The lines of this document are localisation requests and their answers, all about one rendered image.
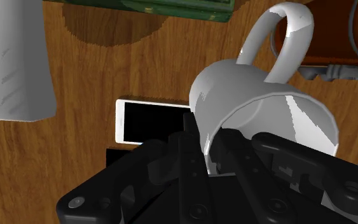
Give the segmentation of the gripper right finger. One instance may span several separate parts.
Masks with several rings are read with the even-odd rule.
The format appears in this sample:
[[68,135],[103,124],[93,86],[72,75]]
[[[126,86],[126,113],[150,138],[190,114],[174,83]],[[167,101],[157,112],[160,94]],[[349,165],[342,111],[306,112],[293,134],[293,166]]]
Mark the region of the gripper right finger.
[[220,129],[210,148],[234,173],[259,224],[358,224],[358,165],[260,132]]

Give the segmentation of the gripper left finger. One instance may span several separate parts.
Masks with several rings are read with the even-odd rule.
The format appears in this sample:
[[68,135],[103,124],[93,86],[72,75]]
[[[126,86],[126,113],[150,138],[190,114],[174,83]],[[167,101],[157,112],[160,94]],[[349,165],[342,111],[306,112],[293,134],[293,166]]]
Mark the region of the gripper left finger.
[[193,113],[168,142],[146,141],[64,195],[60,224],[214,224],[214,203]]

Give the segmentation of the white mug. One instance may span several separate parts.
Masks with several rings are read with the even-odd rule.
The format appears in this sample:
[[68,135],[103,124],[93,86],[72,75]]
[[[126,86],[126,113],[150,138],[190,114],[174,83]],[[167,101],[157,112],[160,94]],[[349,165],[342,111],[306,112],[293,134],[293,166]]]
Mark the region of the white mug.
[[[287,19],[284,44],[267,73],[252,63],[267,35],[283,18]],[[313,15],[304,4],[276,4],[254,24],[237,59],[217,61],[196,77],[189,106],[199,129],[208,173],[217,172],[210,150],[221,128],[237,129],[247,139],[269,132],[336,155],[339,131],[330,110],[288,84],[308,51],[313,28]]]

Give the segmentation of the white smartphone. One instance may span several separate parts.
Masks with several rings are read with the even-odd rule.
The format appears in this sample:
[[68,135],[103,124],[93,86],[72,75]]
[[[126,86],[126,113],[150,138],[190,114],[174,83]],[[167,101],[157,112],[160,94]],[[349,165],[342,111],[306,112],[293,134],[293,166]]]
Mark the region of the white smartphone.
[[167,141],[170,134],[184,130],[183,114],[189,111],[183,103],[117,99],[115,141],[135,145],[149,139]]

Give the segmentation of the grey metal tool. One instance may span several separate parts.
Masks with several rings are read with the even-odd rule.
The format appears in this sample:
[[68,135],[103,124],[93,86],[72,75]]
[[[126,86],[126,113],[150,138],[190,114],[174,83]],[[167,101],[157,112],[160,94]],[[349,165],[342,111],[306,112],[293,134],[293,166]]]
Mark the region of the grey metal tool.
[[313,80],[318,75],[324,81],[357,80],[358,66],[330,64],[328,66],[300,66],[299,73],[306,80]]

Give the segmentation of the dark brown box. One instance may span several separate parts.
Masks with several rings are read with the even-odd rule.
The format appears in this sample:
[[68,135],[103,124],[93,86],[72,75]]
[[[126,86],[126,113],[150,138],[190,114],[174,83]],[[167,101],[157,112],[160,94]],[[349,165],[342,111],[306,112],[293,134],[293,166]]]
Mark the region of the dark brown box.
[[[306,4],[313,14],[314,31],[303,66],[347,64],[358,66],[358,56],[348,37],[348,20],[354,0],[313,0]],[[358,4],[353,23],[358,48]]]

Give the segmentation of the green book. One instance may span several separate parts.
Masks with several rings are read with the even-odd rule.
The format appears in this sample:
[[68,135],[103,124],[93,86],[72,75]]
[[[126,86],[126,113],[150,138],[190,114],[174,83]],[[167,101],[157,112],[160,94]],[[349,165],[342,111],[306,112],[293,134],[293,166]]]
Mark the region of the green book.
[[227,22],[235,0],[45,0],[154,15]]

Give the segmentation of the white tall cylinder object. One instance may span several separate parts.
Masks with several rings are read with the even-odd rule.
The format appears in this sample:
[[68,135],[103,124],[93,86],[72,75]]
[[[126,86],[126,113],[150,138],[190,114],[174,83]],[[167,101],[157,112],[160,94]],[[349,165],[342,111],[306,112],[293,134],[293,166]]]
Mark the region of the white tall cylinder object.
[[0,0],[0,120],[55,116],[43,0]]

